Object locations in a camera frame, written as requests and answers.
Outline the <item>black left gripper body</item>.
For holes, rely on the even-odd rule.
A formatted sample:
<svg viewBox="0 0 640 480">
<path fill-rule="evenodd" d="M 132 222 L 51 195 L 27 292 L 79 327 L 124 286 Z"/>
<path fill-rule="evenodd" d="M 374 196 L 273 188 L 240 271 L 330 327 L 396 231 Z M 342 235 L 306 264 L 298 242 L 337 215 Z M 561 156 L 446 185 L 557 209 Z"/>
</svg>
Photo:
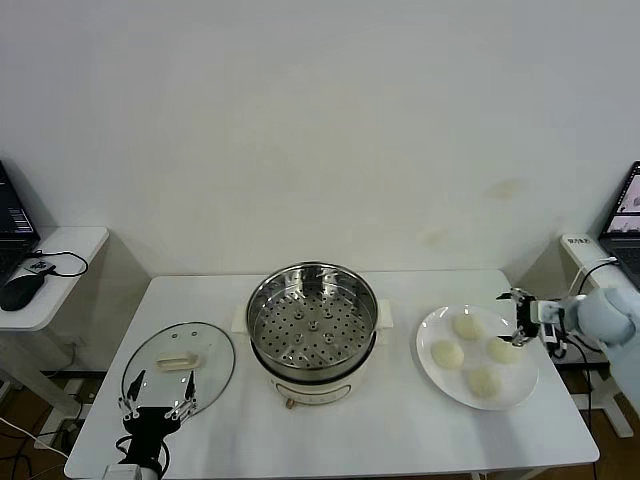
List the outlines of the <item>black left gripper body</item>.
<svg viewBox="0 0 640 480">
<path fill-rule="evenodd" d="M 123 464 L 168 466 L 170 454 L 165 438 L 176 433 L 181 421 L 171 407 L 140 407 L 123 419 L 129 437 Z"/>
</svg>

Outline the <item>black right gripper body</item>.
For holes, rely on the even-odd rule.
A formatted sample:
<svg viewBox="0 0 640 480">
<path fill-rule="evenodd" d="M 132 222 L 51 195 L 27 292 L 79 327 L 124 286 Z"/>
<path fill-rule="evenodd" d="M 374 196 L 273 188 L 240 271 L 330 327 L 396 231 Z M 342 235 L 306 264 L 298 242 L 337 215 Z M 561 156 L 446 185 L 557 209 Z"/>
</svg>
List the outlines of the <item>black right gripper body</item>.
<svg viewBox="0 0 640 480">
<path fill-rule="evenodd" d="M 539 322 L 536 320 L 536 300 L 532 295 L 525 294 L 525 303 L 517 305 L 517 325 L 524 327 L 531 336 L 531 340 L 539 334 Z"/>
</svg>

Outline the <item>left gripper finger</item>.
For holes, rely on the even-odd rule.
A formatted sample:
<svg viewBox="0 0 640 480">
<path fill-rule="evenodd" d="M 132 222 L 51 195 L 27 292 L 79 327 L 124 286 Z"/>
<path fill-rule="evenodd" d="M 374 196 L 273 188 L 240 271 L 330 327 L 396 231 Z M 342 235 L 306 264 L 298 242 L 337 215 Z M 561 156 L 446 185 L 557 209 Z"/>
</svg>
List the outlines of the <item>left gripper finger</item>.
<svg viewBox="0 0 640 480">
<path fill-rule="evenodd" d="M 118 406 L 124 419 L 135 418 L 138 413 L 138 398 L 144 383 L 146 371 L 141 370 L 135 379 L 129 384 L 126 392 L 118 398 Z"/>
<path fill-rule="evenodd" d="M 176 400 L 172 409 L 167 413 L 168 419 L 187 419 L 196 413 L 196 385 L 194 371 L 186 379 L 186 388 L 181 400 Z"/>
</svg>

